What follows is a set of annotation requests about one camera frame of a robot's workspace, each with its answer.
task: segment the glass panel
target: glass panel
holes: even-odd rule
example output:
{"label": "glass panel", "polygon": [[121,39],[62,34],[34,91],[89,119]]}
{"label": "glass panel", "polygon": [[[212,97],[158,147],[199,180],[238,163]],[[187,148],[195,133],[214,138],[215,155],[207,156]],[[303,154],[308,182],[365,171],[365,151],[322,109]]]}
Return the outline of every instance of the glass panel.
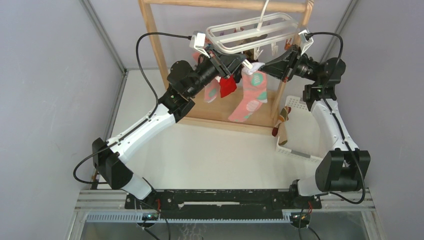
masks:
{"label": "glass panel", "polygon": [[[360,212],[313,212],[310,226],[325,240],[368,240]],[[173,240],[297,240],[298,229],[289,223],[171,223]],[[164,223],[149,228],[159,239],[167,240]],[[304,240],[317,239],[308,229]],[[82,240],[153,239],[136,223],[87,222]]]}

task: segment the red cloth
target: red cloth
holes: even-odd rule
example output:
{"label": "red cloth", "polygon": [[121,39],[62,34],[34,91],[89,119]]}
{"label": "red cloth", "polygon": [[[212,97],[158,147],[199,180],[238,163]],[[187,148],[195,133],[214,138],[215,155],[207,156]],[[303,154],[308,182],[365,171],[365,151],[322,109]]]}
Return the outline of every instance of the red cloth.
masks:
{"label": "red cloth", "polygon": [[219,85],[221,86],[221,89],[219,90],[221,98],[228,96],[237,88],[233,75],[231,75],[228,79],[221,77],[221,80],[219,80]]}

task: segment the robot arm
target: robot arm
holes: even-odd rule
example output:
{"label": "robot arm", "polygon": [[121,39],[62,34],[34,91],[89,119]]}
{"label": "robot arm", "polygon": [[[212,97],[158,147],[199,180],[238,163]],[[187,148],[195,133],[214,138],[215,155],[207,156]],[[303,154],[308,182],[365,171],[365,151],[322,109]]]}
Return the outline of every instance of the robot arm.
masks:
{"label": "robot arm", "polygon": [[[94,156],[93,162],[112,189],[123,189],[140,200],[149,195],[151,186],[126,167],[134,153],[160,131],[186,116],[195,105],[192,98],[215,77],[228,78],[241,64],[252,67],[246,62],[244,54],[223,54],[216,51],[212,45],[204,49],[199,47],[202,44],[195,38],[198,35],[199,33],[193,35],[190,45],[195,50],[206,53],[206,57],[196,69],[184,60],[172,65],[167,77],[169,87],[158,100],[153,115],[149,118],[152,113],[149,112],[127,130],[107,141],[98,138],[93,142],[94,153],[110,147]],[[290,186],[299,196],[361,189],[358,167],[348,146],[353,149],[363,175],[367,172],[370,155],[367,151],[359,150],[351,139],[339,114],[334,91],[345,68],[342,60],[336,66],[335,58],[318,63],[303,54],[303,50],[297,45],[291,46],[283,55],[259,68],[260,71],[282,81],[290,81],[294,75],[314,81],[313,84],[305,86],[303,100],[318,122],[328,153],[314,176],[295,180]]]}
{"label": "robot arm", "polygon": [[282,56],[259,69],[282,81],[290,81],[294,75],[314,81],[305,86],[302,99],[319,125],[328,153],[314,176],[295,180],[291,189],[304,197],[330,191],[358,191],[362,179],[355,160],[365,176],[371,158],[368,151],[359,150],[339,113],[335,86],[340,83],[346,64],[342,60],[337,63],[335,57],[319,63],[301,51],[293,45]]}
{"label": "robot arm", "polygon": [[[192,43],[198,35],[193,35]],[[244,54],[223,54],[211,45],[201,50],[207,55],[196,69],[184,60],[172,65],[167,77],[169,87],[155,109],[117,136],[93,142],[94,153],[103,150],[93,157],[94,167],[112,189],[123,189],[140,200],[149,195],[151,186],[126,166],[134,153],[156,134],[186,116],[195,105],[192,98],[215,77],[228,78],[241,64],[250,65],[245,62]]]}

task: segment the black bracket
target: black bracket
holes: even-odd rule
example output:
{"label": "black bracket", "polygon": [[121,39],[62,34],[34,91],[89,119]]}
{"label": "black bracket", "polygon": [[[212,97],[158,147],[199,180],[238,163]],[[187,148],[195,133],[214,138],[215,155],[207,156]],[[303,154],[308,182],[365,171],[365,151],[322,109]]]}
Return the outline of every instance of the black bracket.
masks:
{"label": "black bracket", "polygon": [[[100,137],[92,143],[93,153],[106,148],[108,144]],[[133,172],[119,160],[119,153],[107,149],[93,156],[94,168],[112,189],[121,189],[133,177]]]}
{"label": "black bracket", "polygon": [[219,76],[228,79],[236,71],[246,56],[241,53],[224,54],[217,51],[213,45],[208,45],[204,49],[210,56],[210,61],[219,72]]}
{"label": "black bracket", "polygon": [[295,69],[300,63],[300,57],[299,47],[297,45],[292,45],[281,56],[261,66],[259,71],[280,79],[281,81],[288,82],[295,74]]}
{"label": "black bracket", "polygon": [[[365,176],[371,161],[370,153],[355,149],[353,154]],[[315,171],[315,182],[321,192],[352,192],[362,188],[361,176],[352,154],[340,149],[327,153]]]}
{"label": "black bracket", "polygon": [[310,75],[313,84],[305,85],[302,94],[302,99],[306,103],[310,111],[315,101],[321,99],[337,100],[336,85],[342,80],[342,75],[345,73],[346,64],[340,60],[336,66],[337,58],[333,57],[321,63],[316,71]]}
{"label": "black bracket", "polygon": [[195,102],[192,99],[185,99],[171,85],[169,85],[163,96],[159,98],[159,104],[163,104],[169,109],[168,113],[174,116],[176,123],[184,118],[195,106]]}

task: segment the pink sock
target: pink sock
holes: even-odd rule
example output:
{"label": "pink sock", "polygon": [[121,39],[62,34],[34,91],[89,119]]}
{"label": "pink sock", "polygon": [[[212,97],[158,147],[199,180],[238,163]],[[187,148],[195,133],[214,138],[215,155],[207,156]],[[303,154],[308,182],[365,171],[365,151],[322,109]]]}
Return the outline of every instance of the pink sock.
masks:
{"label": "pink sock", "polygon": [[[197,63],[200,53],[195,52],[192,56]],[[218,93],[220,92],[220,88],[220,83],[217,81],[217,79],[213,79],[208,85],[204,87],[204,101],[209,104],[215,100],[218,96]]]}
{"label": "pink sock", "polygon": [[252,75],[248,75],[241,71],[243,79],[243,99],[237,108],[228,117],[231,122],[244,122],[262,103],[267,100],[267,75],[261,71],[255,71]]}

